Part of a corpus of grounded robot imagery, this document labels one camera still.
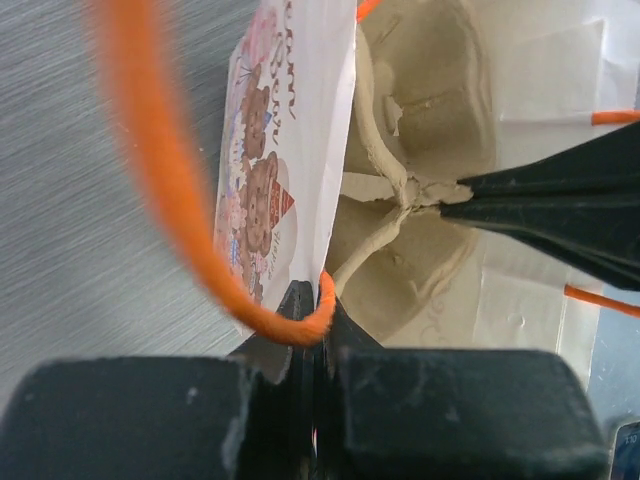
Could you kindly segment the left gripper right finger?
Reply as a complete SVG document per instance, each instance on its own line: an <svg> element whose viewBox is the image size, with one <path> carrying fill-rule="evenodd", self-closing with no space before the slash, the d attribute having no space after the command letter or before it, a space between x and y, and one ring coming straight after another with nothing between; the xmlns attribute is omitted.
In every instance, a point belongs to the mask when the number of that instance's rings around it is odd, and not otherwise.
<svg viewBox="0 0 640 480"><path fill-rule="evenodd" d="M343 308L318 360L323 479L599 479L608 448L558 355L385 348Z"/></svg>

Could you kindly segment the brown cup carrier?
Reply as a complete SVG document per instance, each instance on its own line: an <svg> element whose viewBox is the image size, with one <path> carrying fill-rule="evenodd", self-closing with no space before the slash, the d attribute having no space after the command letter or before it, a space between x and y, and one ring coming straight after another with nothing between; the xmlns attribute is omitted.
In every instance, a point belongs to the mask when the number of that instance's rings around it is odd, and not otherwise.
<svg viewBox="0 0 640 480"><path fill-rule="evenodd" d="M384 1L356 30L356 85L326 267L388 347L468 347L479 234L444 220L491 171L490 67L467 1Z"/></svg>

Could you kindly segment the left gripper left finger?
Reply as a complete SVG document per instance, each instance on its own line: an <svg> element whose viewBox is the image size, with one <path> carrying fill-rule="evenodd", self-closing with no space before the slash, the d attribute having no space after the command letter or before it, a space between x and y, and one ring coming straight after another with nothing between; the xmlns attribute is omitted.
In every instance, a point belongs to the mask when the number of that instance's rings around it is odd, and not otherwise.
<svg viewBox="0 0 640 480"><path fill-rule="evenodd" d="M1 419L5 479L303 479L303 352L249 336L223 357L57 360Z"/></svg>

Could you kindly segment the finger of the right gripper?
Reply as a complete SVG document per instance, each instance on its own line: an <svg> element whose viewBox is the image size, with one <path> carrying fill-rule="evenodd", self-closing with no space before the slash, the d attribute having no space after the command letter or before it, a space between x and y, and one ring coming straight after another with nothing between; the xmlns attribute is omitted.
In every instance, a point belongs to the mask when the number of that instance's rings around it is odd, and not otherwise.
<svg viewBox="0 0 640 480"><path fill-rule="evenodd" d="M639 287L639 126L468 177L443 218L506 235L623 290Z"/></svg>

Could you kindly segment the paper takeout bag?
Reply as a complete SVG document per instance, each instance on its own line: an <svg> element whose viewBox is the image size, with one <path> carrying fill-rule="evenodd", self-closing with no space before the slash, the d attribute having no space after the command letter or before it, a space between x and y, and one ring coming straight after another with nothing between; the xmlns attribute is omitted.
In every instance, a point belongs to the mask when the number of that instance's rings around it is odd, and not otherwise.
<svg viewBox="0 0 640 480"><path fill-rule="evenodd" d="M329 332L337 286L317 275L320 300L300 321L257 305L213 244L197 154L160 51L152 1L98 1L95 27L114 113L148 205L207 293L275 343L310 347ZM469 177L469 200L441 205L448 220L505 234L618 288L639 287L639 116L604 112L607 135L536 163Z"/></svg>

